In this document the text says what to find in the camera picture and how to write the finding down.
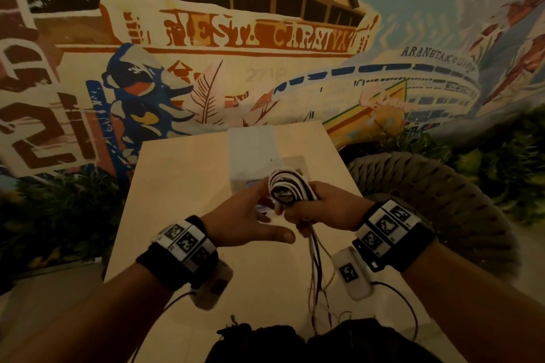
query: tiled floor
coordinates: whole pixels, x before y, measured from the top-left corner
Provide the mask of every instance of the tiled floor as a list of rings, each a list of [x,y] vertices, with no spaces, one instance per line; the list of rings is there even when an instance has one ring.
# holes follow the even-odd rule
[[[545,226],[516,228],[521,243],[523,267],[515,286],[545,304]],[[102,266],[88,265],[22,280],[8,295],[0,298],[0,358],[24,339],[45,327],[62,311],[84,299],[101,284]],[[465,360],[440,331],[429,324],[420,328],[419,343],[445,363]]]

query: painted blue character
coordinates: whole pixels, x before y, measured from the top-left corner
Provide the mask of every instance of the painted blue character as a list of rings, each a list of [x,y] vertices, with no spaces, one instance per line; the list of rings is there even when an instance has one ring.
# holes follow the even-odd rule
[[[143,141],[188,135],[181,124],[194,114],[176,107],[172,98],[193,91],[167,72],[146,50],[124,43],[110,58],[102,84],[113,89],[110,112],[123,121],[123,156],[135,164]]]

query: woven chair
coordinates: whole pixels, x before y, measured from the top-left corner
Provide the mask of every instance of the woven chair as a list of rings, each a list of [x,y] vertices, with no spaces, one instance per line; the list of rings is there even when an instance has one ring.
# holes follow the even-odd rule
[[[392,152],[357,158],[348,170],[366,198],[399,197],[460,256],[504,281],[518,276],[521,257],[508,219],[452,168],[421,155]]]

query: tabletop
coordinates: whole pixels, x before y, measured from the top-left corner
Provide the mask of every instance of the tabletop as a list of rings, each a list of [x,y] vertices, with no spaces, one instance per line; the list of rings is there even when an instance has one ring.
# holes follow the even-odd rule
[[[280,156],[304,160],[310,181],[323,181],[360,195],[337,150],[319,122],[273,127]],[[106,281],[134,262],[146,250],[153,235],[168,224],[189,215],[203,215],[231,196],[229,182],[229,135],[218,132],[173,139],[147,141],[142,145],[123,217],[112,251]],[[278,225],[293,226],[273,216]],[[334,254],[349,246],[353,233],[330,229],[319,223],[317,235]],[[291,325],[307,339],[313,335],[307,296],[311,277],[308,241],[297,232],[292,245],[253,242],[242,247],[220,248],[219,255],[234,270],[233,280],[211,311],[196,308],[182,299],[155,323],[137,362],[203,362],[219,340],[216,331],[230,325],[234,315],[252,328]],[[322,254],[325,278],[331,262]],[[429,323],[424,307],[391,268],[374,274],[400,290],[414,307],[419,321]],[[183,287],[177,297],[187,291]],[[338,277],[328,288],[330,309],[338,316],[351,311],[352,318],[375,316],[382,325],[398,331],[414,325],[406,304],[386,287],[377,287],[368,299],[353,302]],[[329,330],[325,310],[319,310],[318,331]]]

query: person's left hand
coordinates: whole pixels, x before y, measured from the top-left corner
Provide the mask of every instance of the person's left hand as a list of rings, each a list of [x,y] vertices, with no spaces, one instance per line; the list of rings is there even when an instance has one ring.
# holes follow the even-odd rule
[[[245,189],[201,217],[208,237],[217,247],[244,245],[250,241],[279,241],[292,244],[295,234],[285,227],[263,224],[270,222],[255,205],[274,208],[269,198],[268,179]]]

